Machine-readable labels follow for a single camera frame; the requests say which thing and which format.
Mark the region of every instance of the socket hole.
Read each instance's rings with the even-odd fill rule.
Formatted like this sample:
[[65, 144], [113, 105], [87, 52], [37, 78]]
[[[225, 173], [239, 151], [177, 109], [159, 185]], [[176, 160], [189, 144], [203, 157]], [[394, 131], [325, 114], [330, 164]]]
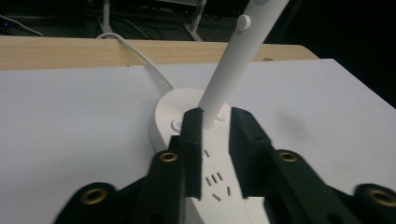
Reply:
[[218, 177], [219, 177], [220, 181], [222, 181], [222, 176], [219, 172], [218, 172]]
[[209, 185], [209, 187], [212, 186], [212, 183], [210, 183], [209, 178], [205, 177], [205, 180], [206, 180], [207, 185]]
[[218, 195], [212, 194], [212, 196], [213, 196], [216, 200], [218, 200], [219, 202], [221, 202], [221, 198], [220, 198]]
[[215, 181], [215, 184], [218, 183], [218, 180], [213, 175], [212, 175], [212, 179], [213, 179], [213, 181]]
[[205, 155], [209, 158], [210, 156], [209, 156], [209, 153], [206, 151], [206, 150], [204, 150], [204, 153], [205, 153]]

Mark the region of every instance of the power outlet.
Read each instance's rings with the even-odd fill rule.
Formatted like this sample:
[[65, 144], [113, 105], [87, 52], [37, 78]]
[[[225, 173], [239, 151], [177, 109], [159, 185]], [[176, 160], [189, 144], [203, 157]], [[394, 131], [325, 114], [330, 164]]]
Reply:
[[[160, 100], [150, 129], [156, 151], [167, 149], [171, 136], [179, 135], [172, 125], [174, 120], [179, 123], [184, 112], [196, 108], [202, 95], [201, 90], [177, 89]], [[212, 128], [203, 129], [202, 198], [187, 199], [186, 221], [188, 224], [266, 223], [262, 199], [243, 199], [229, 155], [231, 107], [224, 105], [219, 114], [221, 118], [215, 120]]]

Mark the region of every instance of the white rod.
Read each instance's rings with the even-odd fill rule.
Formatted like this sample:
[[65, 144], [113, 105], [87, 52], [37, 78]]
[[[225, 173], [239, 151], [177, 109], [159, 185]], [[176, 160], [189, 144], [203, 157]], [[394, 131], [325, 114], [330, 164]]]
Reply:
[[198, 104], [204, 110], [204, 128], [215, 118], [272, 30], [289, 0], [250, 0], [215, 73]]
[[191, 23], [191, 30], [197, 32], [199, 22], [201, 21], [202, 15], [204, 14], [204, 9], [206, 5], [206, 0], [198, 0], [197, 8], [195, 10], [195, 18]]
[[103, 27], [110, 27], [110, 0], [103, 1]]

